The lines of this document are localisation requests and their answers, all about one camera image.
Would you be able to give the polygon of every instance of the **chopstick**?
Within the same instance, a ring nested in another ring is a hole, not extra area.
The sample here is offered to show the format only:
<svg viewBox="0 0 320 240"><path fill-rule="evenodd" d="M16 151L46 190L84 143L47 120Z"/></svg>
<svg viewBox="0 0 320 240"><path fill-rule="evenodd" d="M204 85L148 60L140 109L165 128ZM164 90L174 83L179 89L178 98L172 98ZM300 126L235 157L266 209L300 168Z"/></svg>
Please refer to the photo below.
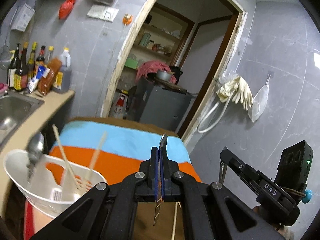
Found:
<svg viewBox="0 0 320 240"><path fill-rule="evenodd" d="M101 139L100 139L100 142L98 144L97 149L94 151L94 153L92 155L92 158L91 158L91 161L90 161L90 164L88 167L90 170L87 171L84 179L82 180L82 185L84 186L83 187L84 190L86 189L85 187L86 187L87 182L90 180L93 168L96 165L97 159L100 155L101 148L104 145L104 143L106 142L106 139L107 139L107 132L104 132Z"/></svg>
<svg viewBox="0 0 320 240"><path fill-rule="evenodd" d="M79 185L78 181L76 180L75 173L73 172L73 169L72 169L70 163L68 162L66 153L64 152L64 149L63 149L61 141L60 141L58 128L55 125L52 125L52 129L53 129L54 136L55 136L55 138L57 140L58 146L60 148L60 152L61 152L62 158L63 158L63 160L64 160L64 162L66 164L66 168L71 173L71 175L73 177L73 180L74 180L74 183L76 184L76 187L79 190L81 188L81 185Z"/></svg>

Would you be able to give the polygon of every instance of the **silver pot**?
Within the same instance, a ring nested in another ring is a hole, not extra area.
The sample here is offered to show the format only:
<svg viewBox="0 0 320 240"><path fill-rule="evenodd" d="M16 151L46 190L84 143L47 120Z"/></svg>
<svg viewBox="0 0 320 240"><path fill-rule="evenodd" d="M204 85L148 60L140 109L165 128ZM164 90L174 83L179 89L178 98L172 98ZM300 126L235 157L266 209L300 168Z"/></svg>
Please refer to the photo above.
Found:
<svg viewBox="0 0 320 240"><path fill-rule="evenodd" d="M168 73L167 71L158 70L157 71L157 78L163 81L169 81L172 74Z"/></svg>

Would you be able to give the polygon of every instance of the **blue knob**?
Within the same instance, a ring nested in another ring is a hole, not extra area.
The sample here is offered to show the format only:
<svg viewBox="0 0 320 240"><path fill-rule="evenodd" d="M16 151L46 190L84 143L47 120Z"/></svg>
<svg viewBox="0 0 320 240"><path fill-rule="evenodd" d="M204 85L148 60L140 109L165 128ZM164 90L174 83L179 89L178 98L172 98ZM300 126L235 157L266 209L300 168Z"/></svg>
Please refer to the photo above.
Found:
<svg viewBox="0 0 320 240"><path fill-rule="evenodd" d="M312 197L312 190L311 189L307 189L305 192L306 196L304 198L302 198L302 203L307 204L311 197Z"/></svg>

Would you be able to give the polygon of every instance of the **brown plastic package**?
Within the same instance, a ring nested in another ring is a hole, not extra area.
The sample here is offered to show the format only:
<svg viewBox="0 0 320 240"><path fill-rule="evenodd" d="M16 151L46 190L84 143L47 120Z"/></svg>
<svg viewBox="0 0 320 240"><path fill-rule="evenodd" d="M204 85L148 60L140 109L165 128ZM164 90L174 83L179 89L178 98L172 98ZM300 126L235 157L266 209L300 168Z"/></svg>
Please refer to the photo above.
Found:
<svg viewBox="0 0 320 240"><path fill-rule="evenodd" d="M51 86L56 80L56 76L61 68L61 65L62 62L57 58L51 60L47 65L47 68L50 69L50 72L48 73L47 77L42 77L38 84L38 91L42 96L45 96L49 93Z"/></svg>

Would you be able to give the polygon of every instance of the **silver screw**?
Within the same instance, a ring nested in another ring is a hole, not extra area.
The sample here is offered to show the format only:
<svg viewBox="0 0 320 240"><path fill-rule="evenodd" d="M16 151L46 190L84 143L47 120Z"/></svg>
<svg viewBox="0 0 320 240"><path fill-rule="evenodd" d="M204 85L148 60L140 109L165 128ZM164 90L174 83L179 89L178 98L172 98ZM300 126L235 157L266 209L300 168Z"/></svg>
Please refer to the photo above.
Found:
<svg viewBox="0 0 320 240"><path fill-rule="evenodd" d="M177 178L182 178L184 176L184 173L182 171L176 171L174 173L174 176Z"/></svg>
<svg viewBox="0 0 320 240"><path fill-rule="evenodd" d="M222 184L220 183L220 182L213 182L212 183L212 187L214 188L214 189L222 189Z"/></svg>
<svg viewBox="0 0 320 240"><path fill-rule="evenodd" d="M144 178L144 173L142 171L138 171L135 175L134 175L137 179L142 179Z"/></svg>
<svg viewBox="0 0 320 240"><path fill-rule="evenodd" d="M107 184L105 184L104 182L100 182L100 183L97 184L96 187L97 187L98 190L105 190L106 187L107 187Z"/></svg>

